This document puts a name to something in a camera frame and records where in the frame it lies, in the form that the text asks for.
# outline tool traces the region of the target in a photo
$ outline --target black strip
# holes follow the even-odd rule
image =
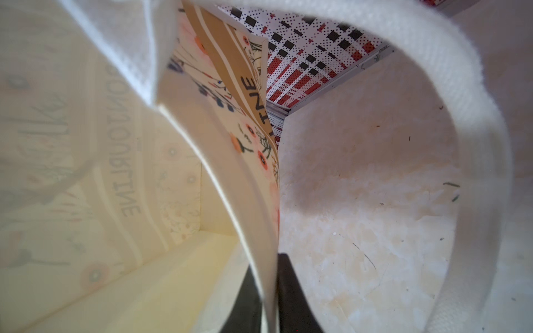
[[[248,267],[231,313],[220,333],[261,333],[261,299]]]
[[[278,254],[278,296],[280,333],[324,333],[309,309],[289,256],[285,253]]]

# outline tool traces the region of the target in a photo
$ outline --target white rope handle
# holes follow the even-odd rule
[[[496,272],[510,194],[511,146],[483,86],[480,57],[449,20],[418,1],[232,0],[232,4],[345,22],[387,39],[427,74],[455,125],[461,199],[448,272],[426,332],[467,332],[479,319]]]

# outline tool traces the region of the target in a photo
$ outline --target orange flower print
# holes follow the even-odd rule
[[[233,143],[233,147],[235,148],[235,150],[237,150],[237,152],[239,153],[243,153],[245,151],[254,152],[252,149],[249,149],[243,146],[241,141],[235,135],[233,135],[233,133],[230,133],[230,138],[231,138],[231,143]]]
[[[257,151],[257,156],[259,157],[259,161],[261,162],[261,165],[263,166],[263,168],[265,170],[268,170],[268,164],[267,164],[267,159],[265,158],[265,156],[263,155],[262,152],[260,152],[259,150]]]
[[[242,152],[240,149],[239,139],[237,139],[237,137],[234,136],[232,133],[230,133],[230,137],[231,137],[231,143],[233,143],[233,147],[235,148],[235,150],[237,150],[238,152]]]
[[[195,42],[196,42],[196,45],[198,45],[198,48],[200,49],[200,51],[202,51],[205,55],[208,55],[207,51],[204,48],[204,45],[201,43],[200,38],[198,38],[198,36],[195,37]]]
[[[246,124],[246,128],[248,128],[248,131],[250,132],[250,135],[253,138],[257,137],[257,135],[255,135],[254,129],[249,124]]]
[[[83,269],[79,283],[86,291],[95,291],[106,284],[109,266],[104,263],[92,263]]]

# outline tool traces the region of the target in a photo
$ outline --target dotted pattern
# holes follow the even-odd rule
[[[445,0],[421,1],[437,6]],[[373,56],[383,43],[364,30],[338,22],[242,7],[219,9],[251,33],[269,39],[266,98],[288,108]]]
[[[272,130],[274,132],[276,145],[279,146],[279,140],[281,138],[281,131],[283,131],[283,120],[275,117],[271,114],[268,114],[268,119],[272,125]]]

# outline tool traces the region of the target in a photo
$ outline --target black square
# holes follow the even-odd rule
[[[246,17],[245,22],[251,25],[252,27],[255,27],[255,24],[257,23],[257,21],[253,17],[250,17],[250,16]]]
[[[281,36],[276,33],[272,35],[272,39],[274,39],[278,43],[281,42]]]
[[[303,19],[302,19],[302,21],[304,21],[305,23],[311,25],[315,19],[316,19],[316,18],[312,18],[312,17],[304,16]]]
[[[351,45],[350,42],[348,42],[346,39],[343,39],[339,44],[338,44],[343,50],[346,50],[348,48],[348,46]]]
[[[243,12],[239,8],[232,7],[230,14],[240,18],[240,16],[243,14]]]
[[[332,41],[336,41],[337,38],[339,38],[340,35],[332,30],[332,32],[329,33],[328,38]]]
[[[340,23],[340,24],[337,26],[337,28],[339,28],[339,29],[342,30],[342,31],[346,31],[346,30],[348,30],[349,27],[350,27],[349,25],[346,25],[346,24],[344,24],[344,23]]]
[[[289,41],[286,41],[285,44],[283,44],[283,46],[288,48],[289,50],[292,50],[294,47],[294,44]]]
[[[363,35],[362,32],[360,32],[359,30],[355,29],[348,36],[352,37],[353,40],[357,40],[357,38],[361,37],[362,35]]]

